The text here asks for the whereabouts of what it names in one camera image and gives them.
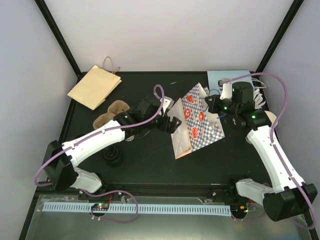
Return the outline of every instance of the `paper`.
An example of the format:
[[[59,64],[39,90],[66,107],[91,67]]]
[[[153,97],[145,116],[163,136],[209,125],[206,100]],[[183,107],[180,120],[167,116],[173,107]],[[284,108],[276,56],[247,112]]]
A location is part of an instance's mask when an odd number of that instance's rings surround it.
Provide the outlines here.
[[[94,110],[105,101],[119,83],[121,83],[119,76],[95,65],[67,95]]]
[[[248,70],[217,70],[217,71],[208,71],[208,83],[209,83],[209,89],[217,89],[220,92],[222,91],[222,85],[219,84],[220,79],[234,79],[237,77],[241,77],[243,75],[250,74]],[[232,83],[236,82],[248,82],[251,83],[252,87],[254,86],[252,83],[251,76],[241,78],[239,80],[233,81]]]
[[[218,114],[208,113],[207,94],[198,83],[169,110],[168,116],[182,121],[171,134],[175,159],[199,150],[225,137]]]
[[[176,101],[167,115],[171,119],[172,117],[177,117],[181,120],[181,125],[175,130],[173,134],[171,134],[174,156],[175,159],[177,159],[191,152],[191,142],[181,98]]]

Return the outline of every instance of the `gray wall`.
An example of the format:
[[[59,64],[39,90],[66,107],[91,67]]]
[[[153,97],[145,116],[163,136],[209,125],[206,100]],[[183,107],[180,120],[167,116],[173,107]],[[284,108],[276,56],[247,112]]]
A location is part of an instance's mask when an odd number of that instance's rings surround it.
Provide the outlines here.
[[[292,1],[46,0],[83,71],[254,71]]]
[[[320,191],[320,1],[304,1],[265,72],[281,77],[288,107],[277,127],[279,139],[295,169]],[[284,91],[277,80],[263,77],[270,109],[278,114]],[[314,201],[320,217],[320,196]]]
[[[33,0],[0,2],[0,239],[19,238],[76,76]]]

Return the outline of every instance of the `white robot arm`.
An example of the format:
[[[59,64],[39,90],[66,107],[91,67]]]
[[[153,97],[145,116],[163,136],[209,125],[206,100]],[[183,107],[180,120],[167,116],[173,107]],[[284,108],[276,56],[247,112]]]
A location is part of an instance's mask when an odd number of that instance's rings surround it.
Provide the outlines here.
[[[155,97],[146,97],[137,107],[118,114],[99,129],[62,144],[57,141],[51,142],[44,156],[45,162],[57,152],[64,151],[58,159],[44,168],[53,187],[58,191],[67,188],[86,190],[89,193],[103,191],[101,178],[96,173],[79,168],[79,164],[96,152],[132,138],[143,130],[156,128],[169,134],[174,133],[181,121],[176,117],[170,120],[170,117],[167,116],[167,110],[174,103],[171,98],[164,97],[162,110],[152,120],[148,120],[157,114],[160,103]]]
[[[208,111],[231,116],[236,126],[247,133],[246,137],[261,157],[272,184],[266,186],[250,178],[243,178],[235,183],[236,194],[263,206],[273,221],[303,214],[309,206],[292,179],[296,180],[311,203],[318,193],[316,187],[305,183],[288,160],[277,138],[270,134],[273,131],[272,123],[265,111],[255,109],[251,83],[226,82],[222,86],[221,95],[205,98]],[[285,166],[291,172],[291,176],[288,175]]]

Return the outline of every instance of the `heart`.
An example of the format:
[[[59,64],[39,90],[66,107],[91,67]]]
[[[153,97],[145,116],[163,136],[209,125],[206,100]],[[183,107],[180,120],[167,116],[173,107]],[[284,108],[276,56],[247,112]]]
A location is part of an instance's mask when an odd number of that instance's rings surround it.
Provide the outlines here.
[[[186,99],[189,103],[192,103],[192,104],[195,103],[194,97],[192,96],[192,94],[186,96],[185,99]]]

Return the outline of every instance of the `black table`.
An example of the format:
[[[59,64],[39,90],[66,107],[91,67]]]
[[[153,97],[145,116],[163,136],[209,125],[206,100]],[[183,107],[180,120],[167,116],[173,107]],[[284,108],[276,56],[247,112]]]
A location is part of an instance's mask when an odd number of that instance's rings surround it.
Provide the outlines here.
[[[115,100],[136,106],[161,84],[166,96],[177,100],[196,83],[208,85],[207,72],[119,72],[120,83],[94,111],[74,102],[68,123],[62,132],[62,142],[73,140],[93,130],[94,120],[107,112]],[[124,163],[109,167],[102,152],[90,156],[80,168],[99,173],[106,183],[136,194],[193,195],[208,189],[225,188],[230,179],[249,177],[258,183],[271,184],[269,175],[254,147],[245,140],[244,132],[236,128],[229,117],[221,118],[225,138],[175,159],[171,137],[159,130],[133,141],[119,143]]]

